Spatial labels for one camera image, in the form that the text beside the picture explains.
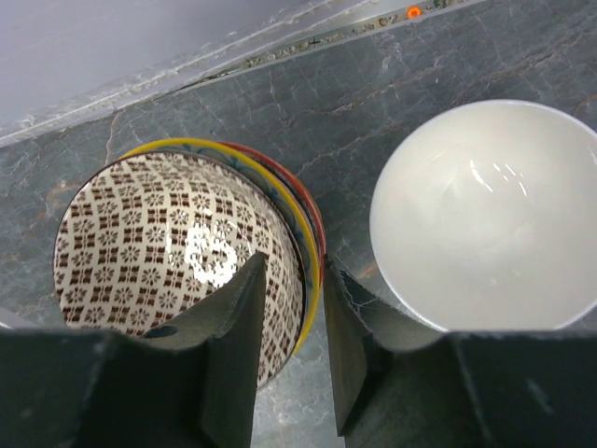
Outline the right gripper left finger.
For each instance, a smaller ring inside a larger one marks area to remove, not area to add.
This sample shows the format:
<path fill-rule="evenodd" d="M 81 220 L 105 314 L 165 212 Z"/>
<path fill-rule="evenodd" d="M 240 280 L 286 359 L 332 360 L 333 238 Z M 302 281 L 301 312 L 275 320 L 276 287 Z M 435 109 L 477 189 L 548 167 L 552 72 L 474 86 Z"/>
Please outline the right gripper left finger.
<path fill-rule="evenodd" d="M 98 329 L 1 333 L 5 447 L 246 447 L 266 266 L 140 338 Z"/>

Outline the maroon tile pattern bowl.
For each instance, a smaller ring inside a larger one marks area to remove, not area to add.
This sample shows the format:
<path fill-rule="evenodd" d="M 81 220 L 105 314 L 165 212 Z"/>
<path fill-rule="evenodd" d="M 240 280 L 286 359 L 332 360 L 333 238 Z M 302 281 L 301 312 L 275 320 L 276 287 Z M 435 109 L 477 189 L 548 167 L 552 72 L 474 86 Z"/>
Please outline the maroon tile pattern bowl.
<path fill-rule="evenodd" d="M 54 286 L 68 327 L 140 336 L 223 287 L 256 253 L 266 266 L 265 385 L 301 332 L 302 262 L 271 201 L 220 162 L 158 150 L 98 172 L 62 217 Z"/>

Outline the yellow sun pattern bowl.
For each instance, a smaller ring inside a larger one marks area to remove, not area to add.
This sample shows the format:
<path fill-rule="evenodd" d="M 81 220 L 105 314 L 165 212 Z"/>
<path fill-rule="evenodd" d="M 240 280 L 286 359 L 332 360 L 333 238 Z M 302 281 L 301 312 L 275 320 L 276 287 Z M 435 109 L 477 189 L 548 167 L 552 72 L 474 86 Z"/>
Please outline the yellow sun pattern bowl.
<path fill-rule="evenodd" d="M 126 152 L 128 158 L 158 149 L 179 149 L 221 161 L 253 182 L 282 214 L 297 244 L 304 271 L 306 305 L 297 346 L 306 341 L 312 327 L 323 284 L 326 237 L 323 221 L 306 188 L 280 163 L 240 144 L 175 137 L 143 144 Z"/>

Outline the aluminium frame rails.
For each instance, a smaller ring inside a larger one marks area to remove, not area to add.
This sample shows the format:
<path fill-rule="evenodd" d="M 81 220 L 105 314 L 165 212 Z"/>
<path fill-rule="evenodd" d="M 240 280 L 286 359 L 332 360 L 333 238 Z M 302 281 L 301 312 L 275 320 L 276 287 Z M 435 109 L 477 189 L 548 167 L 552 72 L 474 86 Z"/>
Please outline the aluminium frame rails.
<path fill-rule="evenodd" d="M 412 1 L 5 1 L 1 143 L 102 118 L 311 38 L 403 21 Z"/>

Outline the plain white ribbed bowl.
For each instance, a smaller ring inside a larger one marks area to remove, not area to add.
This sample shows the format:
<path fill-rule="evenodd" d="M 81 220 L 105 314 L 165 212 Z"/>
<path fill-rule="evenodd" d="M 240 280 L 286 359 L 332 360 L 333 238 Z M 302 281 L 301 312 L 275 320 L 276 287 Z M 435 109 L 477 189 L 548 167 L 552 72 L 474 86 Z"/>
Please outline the plain white ribbed bowl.
<path fill-rule="evenodd" d="M 566 327 L 596 305 L 596 133 L 536 103 L 455 107 L 391 155 L 369 233 L 384 281 L 432 328 Z"/>

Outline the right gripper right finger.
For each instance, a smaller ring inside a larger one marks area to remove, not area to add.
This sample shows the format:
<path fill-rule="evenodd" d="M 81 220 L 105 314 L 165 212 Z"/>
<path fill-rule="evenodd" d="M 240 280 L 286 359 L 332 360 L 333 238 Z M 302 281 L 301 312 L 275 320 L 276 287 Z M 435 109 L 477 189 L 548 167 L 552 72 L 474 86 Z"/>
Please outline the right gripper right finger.
<path fill-rule="evenodd" d="M 332 260 L 324 302 L 336 428 L 349 447 L 592 447 L 592 331 L 441 333 Z"/>

